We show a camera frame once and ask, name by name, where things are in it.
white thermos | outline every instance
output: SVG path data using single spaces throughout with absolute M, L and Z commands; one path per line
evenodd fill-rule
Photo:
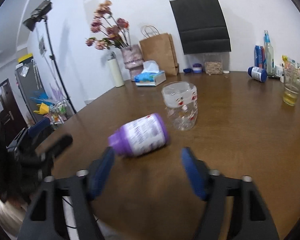
M 111 52 L 108 57 L 108 65 L 109 65 L 109 68 L 111 70 L 111 73 L 112 73 L 112 76 L 114 79 L 114 85 L 116 87 L 122 87 L 124 85 L 124 82 L 123 82 L 120 67 L 119 67 L 119 64 L 118 64 L 118 61 L 116 59 L 114 52 Z

black paper bag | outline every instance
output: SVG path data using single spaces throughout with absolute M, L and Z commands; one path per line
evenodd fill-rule
M 184 54 L 231 51 L 218 0 L 170 1 Z

yellow liquid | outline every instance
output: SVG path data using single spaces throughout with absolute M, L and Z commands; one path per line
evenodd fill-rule
M 284 88 L 283 101 L 289 106 L 294 106 L 298 99 L 298 93 L 291 91 L 290 89 Z

artificial flower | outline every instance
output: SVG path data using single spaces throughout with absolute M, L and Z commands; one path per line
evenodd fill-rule
M 102 22 L 100 19 L 94 19 L 91 23 L 91 26 L 96 27 L 102 25 Z
M 127 29 L 129 27 L 129 23 L 125 19 L 122 19 L 122 18 L 117 19 L 117 25 L 121 30 Z
M 109 0 L 105 0 L 105 2 L 103 3 L 105 6 L 111 6 L 112 2 Z
M 101 27 L 100 26 L 91 26 L 90 30 L 93 33 L 98 33 L 99 31 L 101 31 Z
M 97 10 L 95 11 L 95 13 L 98 13 L 98 14 L 110 14 L 110 7 L 109 6 L 106 6 L 102 3 L 99 4 L 99 7 L 97 8 Z
M 112 27 L 107 27 L 106 31 L 107 31 L 108 35 L 111 35 L 111 34 L 117 35 L 119 33 L 120 29 L 117 25 L 114 25 Z
M 97 41 L 97 43 L 96 43 L 96 49 L 103 50 L 106 47 L 107 46 L 106 46 L 106 42 L 105 41 Z
M 93 43 L 96 41 L 96 38 L 89 38 L 89 39 L 87 39 L 86 40 L 86 44 L 87 44 L 87 46 L 92 46 L 93 45 Z
M 118 41 L 121 40 L 122 38 L 119 34 L 110 34 L 108 39 L 111 41 Z
M 102 17 L 103 17 L 103 14 L 95 12 L 93 19 L 100 19 Z

glass bottle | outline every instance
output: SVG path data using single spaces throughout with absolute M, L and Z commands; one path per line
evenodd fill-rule
M 274 76 L 274 53 L 273 53 L 273 47 L 270 42 L 270 37 L 268 31 L 265 31 L 265 37 L 264 37 L 265 45 L 265 57 L 266 57 L 266 70 L 268 77 Z

